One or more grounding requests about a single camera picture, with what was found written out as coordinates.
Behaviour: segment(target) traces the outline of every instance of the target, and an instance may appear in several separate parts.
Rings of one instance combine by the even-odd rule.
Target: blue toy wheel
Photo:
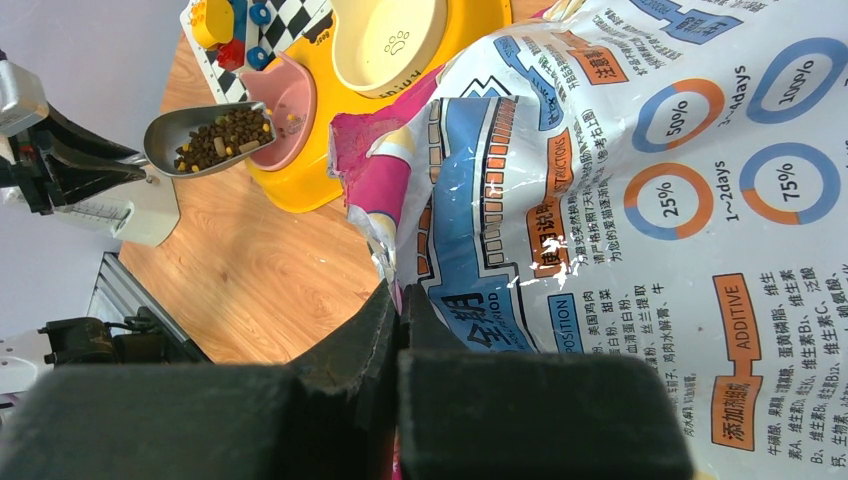
[[[253,23],[262,26],[268,25],[271,23],[271,12],[268,11],[268,8],[261,3],[257,3],[256,5],[250,7],[248,10],[248,14],[250,15],[250,19]]]
[[[247,64],[254,70],[262,70],[269,63],[271,63],[271,57],[268,55],[268,52],[265,51],[262,47],[253,47],[247,51]]]

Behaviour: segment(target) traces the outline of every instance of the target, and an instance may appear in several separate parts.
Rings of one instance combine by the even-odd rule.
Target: white wall
[[[159,112],[186,3],[0,0],[0,49],[41,77],[65,116],[139,149]],[[0,338],[84,315],[102,253],[117,245],[0,206]]]

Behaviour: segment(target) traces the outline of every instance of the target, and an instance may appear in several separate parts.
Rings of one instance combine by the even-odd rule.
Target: wood grain floor
[[[513,16],[552,2],[513,0]],[[213,103],[181,38],[162,111]],[[174,233],[157,248],[127,243],[120,258],[215,362],[286,362],[353,315],[377,285],[341,200],[283,212],[244,165],[175,183]]]

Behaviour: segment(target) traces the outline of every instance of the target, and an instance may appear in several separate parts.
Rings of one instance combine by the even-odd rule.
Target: yellow bowl stand
[[[448,19],[442,43],[427,72],[446,63],[484,35],[512,23],[509,0],[448,0]],[[329,125],[338,113],[373,113],[391,105],[389,98],[365,98],[346,88],[333,71],[332,45],[336,22],[317,35],[315,43],[300,37],[286,54],[312,74],[317,92],[317,108],[312,133],[300,155],[276,172],[259,170],[247,161],[247,169],[277,207],[292,213],[314,210],[342,194],[338,179],[327,176]]]

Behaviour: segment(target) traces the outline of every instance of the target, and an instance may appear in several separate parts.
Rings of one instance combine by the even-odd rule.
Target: pet food bag
[[[848,478],[846,19],[559,2],[334,120],[349,220],[472,350],[644,359],[701,478]]]

